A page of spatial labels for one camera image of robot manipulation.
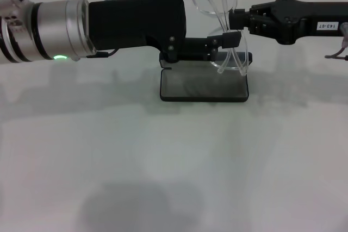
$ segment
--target green led light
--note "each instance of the green led light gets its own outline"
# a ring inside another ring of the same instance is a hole
[[[54,57],[54,59],[55,59],[55,60],[57,60],[57,59],[67,59],[67,57],[66,57],[65,55],[56,55],[56,56]]]

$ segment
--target white tabletop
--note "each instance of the white tabletop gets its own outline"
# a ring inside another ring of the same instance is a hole
[[[185,5],[188,36],[218,26]],[[244,104],[162,102],[149,47],[1,66],[0,231],[346,232],[341,39],[247,39]]]

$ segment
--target black display stand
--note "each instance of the black display stand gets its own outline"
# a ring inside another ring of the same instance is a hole
[[[217,63],[224,61],[226,52],[219,52]],[[245,53],[238,53],[241,62]],[[228,66],[234,67],[231,58]],[[166,62],[160,54],[161,72],[160,98],[165,102],[225,102],[242,103],[249,98],[247,76],[239,71],[225,70],[218,73],[218,68],[208,61],[180,61],[175,64]],[[249,53],[249,64],[252,54]]]

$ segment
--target label sticker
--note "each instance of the label sticker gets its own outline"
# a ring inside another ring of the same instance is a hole
[[[317,30],[338,30],[338,22],[318,22]]]

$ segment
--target white table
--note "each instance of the white table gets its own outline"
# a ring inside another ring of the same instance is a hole
[[[188,36],[218,26],[185,4]],[[149,47],[0,67],[0,231],[346,232],[341,39],[247,38],[245,104],[162,102]]]

